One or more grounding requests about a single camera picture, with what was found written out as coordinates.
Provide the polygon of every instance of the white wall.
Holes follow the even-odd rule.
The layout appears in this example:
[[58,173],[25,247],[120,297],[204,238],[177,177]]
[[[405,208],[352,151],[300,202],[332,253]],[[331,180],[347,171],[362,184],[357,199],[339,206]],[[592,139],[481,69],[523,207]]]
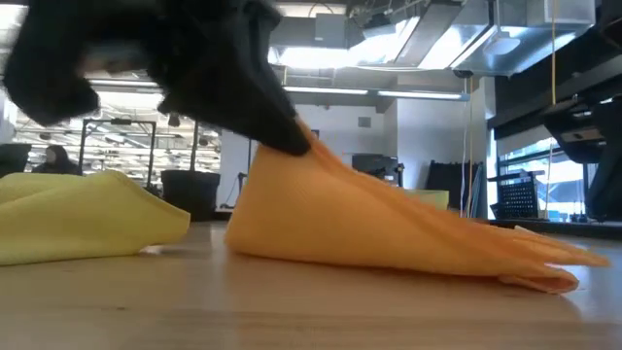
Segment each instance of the white wall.
[[0,90],[0,144],[9,143],[13,139],[17,111],[17,106],[9,100],[4,91]]
[[384,155],[397,157],[397,100],[385,112],[384,134]]
[[[320,140],[344,163],[352,164],[352,154],[384,153],[383,115],[375,108],[298,105],[296,109],[309,127],[320,130]],[[371,117],[371,128],[359,127],[359,117]]]
[[[486,120],[497,114],[497,100],[495,98],[495,78],[484,77],[479,80],[479,90],[473,94],[474,114],[484,115]],[[486,130],[487,153],[486,153],[486,178],[491,179],[497,174],[497,141],[495,141],[494,131]],[[487,199],[486,208],[488,209],[488,219],[495,219],[491,205],[498,202],[497,184],[486,182],[484,186]]]
[[[325,107],[297,105],[300,117],[312,129],[320,130],[320,139],[345,163],[352,163],[352,154],[383,154],[384,121],[373,107]],[[371,117],[371,128],[360,128],[359,117]],[[253,142],[255,155],[257,142]],[[247,173],[248,139],[229,131],[223,132],[221,153],[221,184],[217,193],[217,205],[225,203],[231,189],[233,193],[228,204],[237,200],[236,176]]]
[[[401,99],[397,102],[397,156],[404,163],[404,187],[421,189],[430,162],[461,162],[469,108],[464,102]],[[483,115],[473,113],[473,159],[486,156]]]

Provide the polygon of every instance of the folded cloth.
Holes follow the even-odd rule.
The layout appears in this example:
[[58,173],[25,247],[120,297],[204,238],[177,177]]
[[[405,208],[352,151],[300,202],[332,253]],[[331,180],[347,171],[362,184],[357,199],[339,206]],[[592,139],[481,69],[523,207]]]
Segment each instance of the folded cloth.
[[532,232],[461,219],[344,165],[300,122],[304,157],[260,146],[226,231],[238,253],[308,263],[493,277],[548,293],[577,287],[551,264],[608,260]]
[[136,254],[176,242],[189,224],[117,171],[0,180],[0,265]]

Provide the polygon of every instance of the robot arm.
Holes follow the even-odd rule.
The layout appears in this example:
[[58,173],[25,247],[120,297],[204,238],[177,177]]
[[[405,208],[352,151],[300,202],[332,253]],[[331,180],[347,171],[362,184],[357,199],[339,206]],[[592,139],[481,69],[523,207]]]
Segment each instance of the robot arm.
[[280,18],[263,0],[31,0],[4,84],[49,125],[99,107],[85,71],[146,69],[163,90],[161,113],[303,155],[309,144],[267,62]]

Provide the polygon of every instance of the orange cloth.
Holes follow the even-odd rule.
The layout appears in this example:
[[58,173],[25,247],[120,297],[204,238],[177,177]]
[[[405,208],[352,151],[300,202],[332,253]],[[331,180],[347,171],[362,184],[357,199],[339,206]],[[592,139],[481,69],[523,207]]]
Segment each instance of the orange cloth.
[[381,266],[465,276],[548,293],[577,287],[550,264],[608,260],[523,230],[458,218],[343,164],[302,123],[312,149],[291,157],[260,146],[229,222],[239,253],[308,263]]

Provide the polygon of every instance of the ceiling light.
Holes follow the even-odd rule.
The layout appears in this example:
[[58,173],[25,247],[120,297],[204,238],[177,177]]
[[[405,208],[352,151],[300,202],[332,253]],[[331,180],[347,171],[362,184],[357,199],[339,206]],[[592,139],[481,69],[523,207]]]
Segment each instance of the ceiling light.
[[125,138],[116,134],[104,135],[104,139],[108,142],[125,143]]
[[465,52],[459,55],[458,58],[456,58],[456,60],[450,65],[450,67],[455,69],[459,65],[463,64],[463,62],[467,58],[469,58],[473,53],[475,53],[475,51],[477,51],[477,49],[484,45],[484,43],[486,43],[488,39],[490,39],[490,37],[492,37],[496,32],[497,28],[495,27],[491,27],[490,29],[488,29],[479,39],[477,39],[477,41],[475,41],[475,43],[473,43],[473,45],[471,45],[468,49],[466,49]]
[[287,48],[279,63],[302,69],[342,68],[356,65],[347,50],[327,48]]
[[[46,149],[49,145],[48,144],[34,144],[32,145],[33,149]],[[67,152],[71,153],[71,152],[78,152],[80,150],[80,145],[66,145],[63,144],[63,147],[67,150]],[[123,157],[127,157],[127,156],[144,156],[147,157],[150,153],[150,149],[139,149],[139,148],[134,148],[134,147],[121,147],[121,146],[85,146],[85,152],[95,152],[95,151],[100,151],[100,152],[108,152],[108,151],[115,151],[115,152],[123,152]],[[192,150],[191,149],[172,149],[171,150],[173,153],[175,154],[183,154],[183,155],[189,155]],[[204,156],[214,156],[217,157],[219,154],[214,152],[214,150],[212,149],[198,149],[196,150],[196,153],[198,155],[204,155]],[[156,156],[166,156],[166,149],[154,149],[154,155]]]
[[[128,137],[152,137],[151,133],[140,133],[140,132],[130,132],[130,133],[124,133],[124,136],[128,136]],[[155,135],[156,138],[181,138],[182,135],[178,135],[178,134],[156,134]]]
[[309,93],[336,93],[336,94],[352,94],[365,95],[368,93],[366,89],[359,88],[333,88],[333,87],[283,87],[289,92],[309,92]]
[[507,32],[498,32],[490,43],[484,48],[488,55],[504,55],[513,52],[521,45],[521,40],[512,38]]
[[134,110],[133,114],[136,114],[135,110],[148,110],[149,112],[143,113],[151,113],[164,98],[161,93],[98,91],[97,94],[104,109],[103,112],[118,115],[127,115],[124,110]]
[[346,14],[346,5],[344,4],[331,4],[326,3],[324,6],[323,3],[316,4],[300,4],[300,3],[277,3],[276,6],[279,9],[279,12],[285,16],[290,18],[309,18],[309,12],[311,12],[311,18],[315,17],[316,14],[334,14],[334,15],[345,15]]
[[379,96],[401,98],[426,98],[442,100],[462,100],[465,97],[459,93],[423,92],[423,91],[378,91]]
[[504,55],[513,52],[521,45],[521,40],[518,38],[512,38],[510,33],[504,32],[501,29],[501,1],[498,0],[495,4],[497,9],[497,34],[493,36],[493,39],[484,48],[484,53],[487,55]]

